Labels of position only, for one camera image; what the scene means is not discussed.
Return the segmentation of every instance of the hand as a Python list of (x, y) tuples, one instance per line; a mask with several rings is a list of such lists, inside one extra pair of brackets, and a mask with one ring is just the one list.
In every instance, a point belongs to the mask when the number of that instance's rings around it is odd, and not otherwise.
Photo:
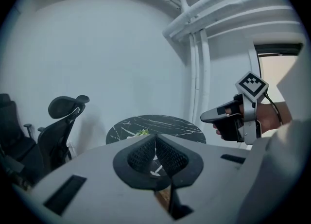
[[(225, 112), (226, 114), (231, 114), (231, 109), (227, 108)], [(240, 105), (240, 112), (243, 116), (243, 105)], [(271, 104), (259, 103), (257, 105), (257, 120), (261, 123), (261, 133), (265, 133), (269, 130), (277, 129), (278, 127), (280, 127), (280, 122)]]

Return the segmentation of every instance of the black marble tabletop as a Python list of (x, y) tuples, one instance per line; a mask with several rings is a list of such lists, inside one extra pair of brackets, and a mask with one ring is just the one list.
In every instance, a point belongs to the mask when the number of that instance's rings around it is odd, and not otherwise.
[[(133, 137), (143, 129), (148, 129), (149, 134), (169, 134), (194, 142), (206, 143), (202, 131), (186, 120), (166, 115), (141, 115), (115, 124), (107, 134), (106, 144)], [(150, 173), (157, 176), (166, 175), (156, 156), (151, 164)]]

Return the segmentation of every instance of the black cable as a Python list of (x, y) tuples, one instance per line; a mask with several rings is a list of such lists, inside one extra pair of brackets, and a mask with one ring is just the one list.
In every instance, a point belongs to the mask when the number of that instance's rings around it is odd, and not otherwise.
[(276, 105), (274, 104), (274, 102), (270, 99), (269, 95), (268, 95), (268, 90), (266, 90), (263, 94), (267, 99), (268, 101), (270, 101), (274, 111), (276, 112), (276, 115), (277, 115), (277, 118), (278, 118), (278, 121), (280, 121), (280, 124), (283, 125), (283, 121), (282, 121), (282, 118), (281, 118), (281, 115), (280, 115), (280, 112), (278, 111), (278, 108), (276, 107)]

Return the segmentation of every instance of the chair armrest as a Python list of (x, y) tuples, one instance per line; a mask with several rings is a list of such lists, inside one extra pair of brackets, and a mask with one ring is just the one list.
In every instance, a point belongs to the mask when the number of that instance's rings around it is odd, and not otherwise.
[(32, 127), (32, 125), (31, 124), (24, 124), (24, 127), (27, 128), (28, 135), (29, 135), (30, 138), (32, 138), (31, 137), (31, 131), (30, 131), (30, 128)]

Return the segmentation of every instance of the office chair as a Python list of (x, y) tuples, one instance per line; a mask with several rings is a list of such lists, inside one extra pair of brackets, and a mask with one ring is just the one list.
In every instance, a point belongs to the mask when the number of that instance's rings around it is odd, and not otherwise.
[(33, 172), (35, 183), (42, 177), (65, 164), (71, 159), (66, 145), (75, 119), (82, 114), (89, 97), (80, 95), (76, 99), (67, 96), (57, 97), (49, 105), (48, 112), (53, 119), (63, 118), (45, 128), (40, 127), (38, 144), (25, 157), (22, 163)]
[(25, 124), (29, 138), (20, 128), (17, 120), (16, 103), (8, 94), (0, 94), (0, 145), (5, 155), (21, 161), (35, 146), (31, 137), (31, 124)]

